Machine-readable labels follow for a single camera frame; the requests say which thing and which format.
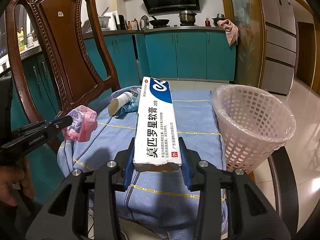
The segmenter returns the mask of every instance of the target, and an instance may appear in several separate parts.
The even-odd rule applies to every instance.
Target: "trash can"
[[[291,110],[256,87],[225,85],[213,95],[213,107],[225,143],[227,170],[250,173],[296,130]]]

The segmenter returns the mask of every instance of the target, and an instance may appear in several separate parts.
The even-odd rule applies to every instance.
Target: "countertop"
[[[177,27],[166,27],[166,28],[157,28],[157,29],[148,29],[145,31],[137,31],[137,30],[116,30],[116,31],[103,31],[103,36],[109,36],[109,35],[120,35],[120,34],[135,34],[135,33],[152,33],[152,32],[165,32],[165,31],[179,31],[179,30],[202,30],[202,31],[222,31],[224,30],[219,27],[204,27],[204,26],[177,26]],[[83,39],[90,39],[93,38],[92,32],[85,33],[82,35]],[[37,44],[34,47],[24,50],[20,52],[21,60],[24,60],[27,57],[30,57],[34,54],[37,54],[41,52],[41,47]],[[0,63],[8,62],[7,59],[2,58]]]

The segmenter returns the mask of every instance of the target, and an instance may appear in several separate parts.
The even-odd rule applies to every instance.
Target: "chair backrest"
[[[88,105],[103,91],[120,89],[116,68],[103,40],[95,0],[85,0],[92,34],[107,72],[102,80],[88,56],[80,22],[82,0],[11,0],[6,8],[7,47],[14,82],[30,122],[41,121],[28,89],[17,40],[15,8],[27,10],[48,65],[51,67],[60,112],[67,114],[79,105]]]

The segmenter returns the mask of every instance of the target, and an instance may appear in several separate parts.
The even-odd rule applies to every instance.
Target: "refrigerator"
[[[296,60],[296,25],[290,0],[262,0],[266,31],[266,63],[262,89],[287,95]]]

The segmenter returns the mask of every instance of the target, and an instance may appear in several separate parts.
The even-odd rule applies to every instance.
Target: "brown door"
[[[316,59],[316,41],[312,23],[298,22],[299,29],[299,58],[297,78],[309,87],[312,84]]]

